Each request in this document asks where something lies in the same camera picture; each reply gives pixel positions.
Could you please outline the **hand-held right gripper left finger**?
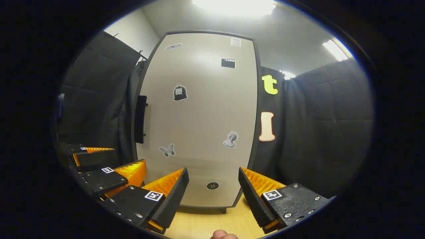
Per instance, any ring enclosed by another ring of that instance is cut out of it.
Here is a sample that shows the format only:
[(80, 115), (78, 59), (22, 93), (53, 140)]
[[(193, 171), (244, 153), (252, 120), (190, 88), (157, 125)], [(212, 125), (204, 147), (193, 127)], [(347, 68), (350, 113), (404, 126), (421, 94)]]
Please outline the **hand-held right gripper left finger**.
[(189, 183), (182, 168), (145, 186), (127, 186), (105, 200), (105, 208), (136, 227), (164, 234), (170, 227)]

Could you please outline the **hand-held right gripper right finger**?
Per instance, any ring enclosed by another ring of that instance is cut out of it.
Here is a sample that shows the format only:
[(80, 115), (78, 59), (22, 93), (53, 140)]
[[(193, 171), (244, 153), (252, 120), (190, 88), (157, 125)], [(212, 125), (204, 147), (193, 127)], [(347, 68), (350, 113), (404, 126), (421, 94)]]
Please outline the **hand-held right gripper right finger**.
[(326, 198), (299, 183), (286, 186), (242, 167), (238, 181), (252, 215), (265, 234), (299, 224), (336, 199)]

